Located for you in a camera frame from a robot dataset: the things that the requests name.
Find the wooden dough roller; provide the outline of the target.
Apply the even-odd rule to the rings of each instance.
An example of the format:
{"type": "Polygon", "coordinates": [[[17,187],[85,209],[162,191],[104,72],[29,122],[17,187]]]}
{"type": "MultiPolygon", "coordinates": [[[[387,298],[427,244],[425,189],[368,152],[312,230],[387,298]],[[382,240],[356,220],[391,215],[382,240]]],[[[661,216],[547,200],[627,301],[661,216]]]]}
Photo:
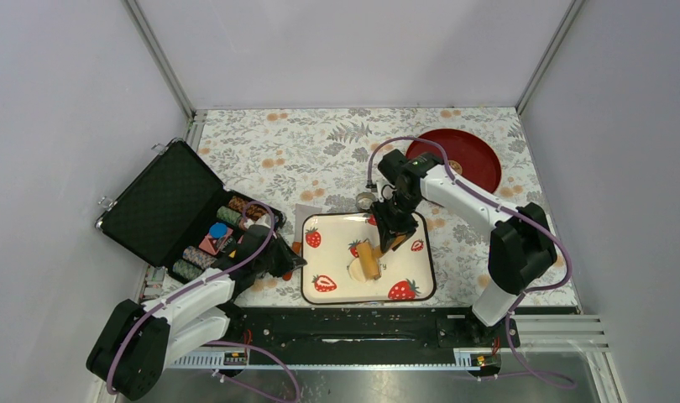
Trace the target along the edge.
{"type": "Polygon", "coordinates": [[[369,241],[357,245],[357,261],[366,280],[377,280],[381,277],[379,260],[387,254],[380,246],[373,247],[369,241]]]}

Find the white dough ball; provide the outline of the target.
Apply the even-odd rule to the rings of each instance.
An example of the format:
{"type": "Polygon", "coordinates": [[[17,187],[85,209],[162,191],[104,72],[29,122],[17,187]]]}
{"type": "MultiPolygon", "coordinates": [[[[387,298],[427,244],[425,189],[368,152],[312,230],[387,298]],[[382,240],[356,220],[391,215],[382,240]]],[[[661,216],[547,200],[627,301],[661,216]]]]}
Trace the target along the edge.
{"type": "Polygon", "coordinates": [[[381,274],[379,261],[373,258],[357,258],[348,266],[348,273],[353,280],[366,283],[378,280],[381,274]]]}

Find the strawberry print tray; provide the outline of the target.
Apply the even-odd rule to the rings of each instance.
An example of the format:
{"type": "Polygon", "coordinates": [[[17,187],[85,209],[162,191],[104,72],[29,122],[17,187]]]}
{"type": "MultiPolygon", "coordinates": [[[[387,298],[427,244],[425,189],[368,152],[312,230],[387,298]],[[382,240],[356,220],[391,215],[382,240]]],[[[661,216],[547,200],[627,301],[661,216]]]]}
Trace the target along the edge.
{"type": "Polygon", "coordinates": [[[316,305],[424,301],[437,288],[426,221],[411,236],[380,250],[368,213],[318,214],[303,223],[301,293],[316,305]]]}

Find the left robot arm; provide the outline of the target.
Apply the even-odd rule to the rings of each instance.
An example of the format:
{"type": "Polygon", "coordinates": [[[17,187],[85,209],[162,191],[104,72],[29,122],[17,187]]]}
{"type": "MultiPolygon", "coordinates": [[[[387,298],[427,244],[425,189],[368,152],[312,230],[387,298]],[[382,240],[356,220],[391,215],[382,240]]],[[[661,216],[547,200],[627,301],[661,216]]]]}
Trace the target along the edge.
{"type": "Polygon", "coordinates": [[[109,395],[137,400],[187,353],[206,344],[226,347],[242,339],[243,320],[219,306],[233,297],[233,275],[275,238],[272,227],[261,226],[260,231],[260,245],[229,268],[208,268],[196,280],[148,304],[125,300],[114,308],[86,361],[109,395]]]}

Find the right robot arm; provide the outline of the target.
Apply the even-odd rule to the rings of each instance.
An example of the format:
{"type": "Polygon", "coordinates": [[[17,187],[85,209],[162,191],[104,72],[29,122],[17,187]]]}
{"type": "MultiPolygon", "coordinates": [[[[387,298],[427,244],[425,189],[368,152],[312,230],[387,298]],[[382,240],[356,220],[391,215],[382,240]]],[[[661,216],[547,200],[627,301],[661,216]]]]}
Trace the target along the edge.
{"type": "Polygon", "coordinates": [[[501,201],[460,178],[430,152],[408,159],[393,150],[383,156],[378,169],[394,188],[391,196],[370,207],[382,252],[398,248],[414,235],[415,210],[423,201],[458,214],[487,237],[490,281],[472,305],[473,317],[467,320],[465,332],[473,344],[489,344],[499,334],[498,322],[514,309],[520,295],[557,261],[545,211],[535,203],[519,207],[501,201]]]}

